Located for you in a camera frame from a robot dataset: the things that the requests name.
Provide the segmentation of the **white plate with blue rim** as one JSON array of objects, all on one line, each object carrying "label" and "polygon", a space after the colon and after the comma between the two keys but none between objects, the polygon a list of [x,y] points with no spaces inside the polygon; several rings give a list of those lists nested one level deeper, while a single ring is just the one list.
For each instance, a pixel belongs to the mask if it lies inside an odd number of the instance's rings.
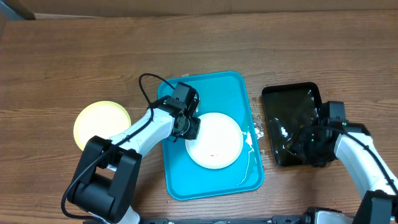
[{"label": "white plate with blue rim", "polygon": [[190,158],[207,169],[222,169],[236,161],[243,150],[243,133],[235,120],[223,113],[199,116],[195,140],[186,140]]}]

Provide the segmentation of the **yellow-green rimmed plate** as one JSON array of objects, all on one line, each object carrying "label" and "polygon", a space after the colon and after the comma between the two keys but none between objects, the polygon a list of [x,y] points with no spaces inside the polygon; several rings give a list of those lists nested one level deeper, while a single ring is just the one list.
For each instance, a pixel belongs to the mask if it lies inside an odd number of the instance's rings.
[{"label": "yellow-green rimmed plate", "polygon": [[97,101],[80,112],[73,127],[73,137],[83,151],[93,136],[108,139],[131,126],[128,112],[113,101]]}]

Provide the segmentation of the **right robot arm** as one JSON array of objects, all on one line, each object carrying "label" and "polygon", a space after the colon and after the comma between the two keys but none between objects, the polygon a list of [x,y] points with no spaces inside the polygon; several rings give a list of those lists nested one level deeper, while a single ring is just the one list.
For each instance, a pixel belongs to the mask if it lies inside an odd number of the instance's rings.
[{"label": "right robot arm", "polygon": [[361,197],[354,217],[331,208],[310,207],[301,223],[390,223],[397,220],[397,177],[377,152],[362,124],[332,122],[300,128],[287,145],[305,165],[338,159]]}]

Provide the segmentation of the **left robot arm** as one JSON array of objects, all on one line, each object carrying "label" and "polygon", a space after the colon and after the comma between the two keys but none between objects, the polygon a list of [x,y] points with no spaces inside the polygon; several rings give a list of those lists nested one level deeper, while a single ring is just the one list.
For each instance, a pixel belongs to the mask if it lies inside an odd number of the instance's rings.
[{"label": "left robot arm", "polygon": [[169,136],[195,139],[199,99],[164,96],[127,130],[109,138],[93,136],[61,201],[65,216],[95,223],[140,223],[132,208],[142,158]]}]

